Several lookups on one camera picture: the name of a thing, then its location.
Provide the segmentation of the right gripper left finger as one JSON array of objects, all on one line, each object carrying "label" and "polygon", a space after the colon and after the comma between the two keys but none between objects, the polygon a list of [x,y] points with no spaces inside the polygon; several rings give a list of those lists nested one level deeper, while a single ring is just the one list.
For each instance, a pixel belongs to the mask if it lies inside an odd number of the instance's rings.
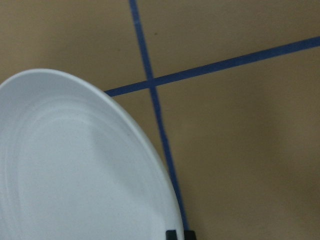
[{"label": "right gripper left finger", "polygon": [[176,230],[167,230],[165,232],[166,240],[177,240],[177,231]]}]

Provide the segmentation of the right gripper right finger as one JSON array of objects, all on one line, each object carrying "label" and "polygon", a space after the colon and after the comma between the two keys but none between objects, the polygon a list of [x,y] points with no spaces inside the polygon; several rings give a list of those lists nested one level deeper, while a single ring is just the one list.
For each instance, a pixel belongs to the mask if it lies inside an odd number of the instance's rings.
[{"label": "right gripper right finger", "polygon": [[184,240],[197,240],[195,231],[193,230],[184,230]]}]

